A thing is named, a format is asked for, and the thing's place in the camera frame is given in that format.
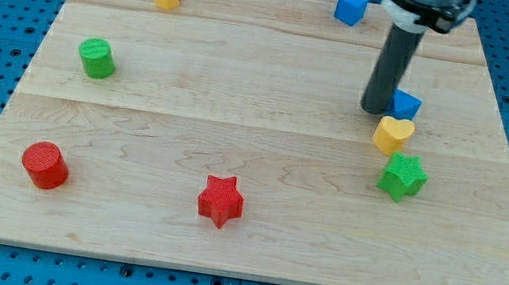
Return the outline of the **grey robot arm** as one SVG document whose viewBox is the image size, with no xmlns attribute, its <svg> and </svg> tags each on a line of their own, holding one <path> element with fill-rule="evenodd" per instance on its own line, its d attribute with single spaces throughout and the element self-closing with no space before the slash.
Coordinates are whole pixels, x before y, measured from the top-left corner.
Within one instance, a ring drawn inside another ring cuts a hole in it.
<svg viewBox="0 0 509 285">
<path fill-rule="evenodd" d="M 478 0 L 381 0 L 381 6 L 400 29 L 448 34 L 471 15 Z"/>
</svg>

